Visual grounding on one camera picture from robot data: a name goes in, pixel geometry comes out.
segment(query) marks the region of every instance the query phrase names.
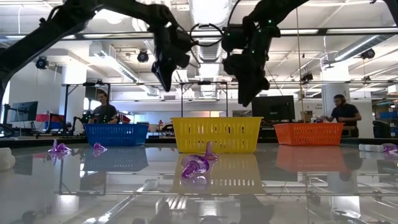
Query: computer monitor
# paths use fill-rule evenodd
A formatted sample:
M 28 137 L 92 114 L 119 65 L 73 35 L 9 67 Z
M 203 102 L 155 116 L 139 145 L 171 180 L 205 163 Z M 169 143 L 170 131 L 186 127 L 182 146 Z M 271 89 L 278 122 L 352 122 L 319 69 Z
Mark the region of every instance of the computer monitor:
M 262 96 L 253 99 L 253 116 L 264 117 L 265 121 L 295 119 L 293 96 Z
M 11 122 L 35 121 L 38 102 L 25 102 L 12 104 Z

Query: glass table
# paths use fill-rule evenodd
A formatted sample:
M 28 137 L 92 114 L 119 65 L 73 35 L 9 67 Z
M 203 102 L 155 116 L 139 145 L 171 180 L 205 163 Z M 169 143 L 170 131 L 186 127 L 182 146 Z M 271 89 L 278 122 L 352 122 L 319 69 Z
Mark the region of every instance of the glass table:
M 175 144 L 69 147 L 13 152 L 0 223 L 398 223 L 398 157 L 358 146 L 258 144 L 189 179 Z

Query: pillar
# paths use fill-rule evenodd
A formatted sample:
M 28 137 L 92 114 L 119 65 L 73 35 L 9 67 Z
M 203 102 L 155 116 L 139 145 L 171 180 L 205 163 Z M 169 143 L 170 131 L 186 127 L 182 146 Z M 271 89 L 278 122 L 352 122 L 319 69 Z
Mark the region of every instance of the pillar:
M 323 81 L 348 81 L 349 70 L 346 62 L 338 62 L 328 66 L 322 67 L 321 79 Z M 330 116 L 333 109 L 336 107 L 333 102 L 333 97 L 337 94 L 342 94 L 350 102 L 349 84 L 324 84 L 322 85 L 322 103 L 325 115 Z
M 82 84 L 86 82 L 87 69 L 80 64 L 69 64 L 62 67 L 62 83 L 64 84 Z M 69 92 L 74 89 L 74 86 L 69 87 Z M 65 94 L 66 87 L 61 88 L 60 97 L 60 109 L 59 114 L 65 113 Z M 86 87 L 79 86 L 75 88 L 68 95 L 68 106 L 67 106 L 67 117 L 66 121 L 73 123 L 73 117 L 81 118 L 84 111 L 84 99 L 86 96 Z M 83 125 L 80 122 L 76 122 L 75 133 L 81 133 L 83 131 Z

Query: black t-shirt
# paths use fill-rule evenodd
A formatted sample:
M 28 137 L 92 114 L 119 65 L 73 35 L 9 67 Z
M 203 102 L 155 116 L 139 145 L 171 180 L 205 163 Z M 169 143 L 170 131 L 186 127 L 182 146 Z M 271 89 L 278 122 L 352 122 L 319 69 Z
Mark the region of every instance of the black t-shirt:
M 97 123 L 108 123 L 118 115 L 118 111 L 112 105 L 104 105 L 95 108 L 94 117 L 97 120 Z
M 359 113 L 359 111 L 354 105 L 345 103 L 343 106 L 333 109 L 331 116 L 338 121 L 338 118 L 354 118 L 356 113 Z M 356 121 L 344 122 L 344 126 L 356 126 Z

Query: man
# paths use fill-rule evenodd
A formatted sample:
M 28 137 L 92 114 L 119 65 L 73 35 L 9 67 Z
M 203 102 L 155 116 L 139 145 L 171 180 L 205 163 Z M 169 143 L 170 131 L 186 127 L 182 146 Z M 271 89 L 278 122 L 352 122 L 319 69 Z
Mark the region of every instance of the man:
M 333 101 L 335 102 L 336 108 L 333 109 L 330 117 L 326 116 L 324 118 L 329 122 L 332 122 L 336 118 L 337 122 L 344 123 L 344 126 L 354 127 L 354 129 L 351 130 L 350 137 L 358 138 L 359 131 L 356 122 L 362 120 L 358 109 L 356 109 L 354 105 L 346 103 L 346 98 L 341 94 L 336 95 Z M 347 136 L 348 133 L 348 130 L 343 131 L 344 136 Z
M 94 120 L 97 123 L 103 124 L 118 123 L 118 112 L 114 106 L 108 103 L 108 95 L 105 92 L 101 92 L 98 94 L 98 100 L 101 106 L 95 108 L 93 113 L 94 118 L 90 118 L 89 123 L 94 123 Z

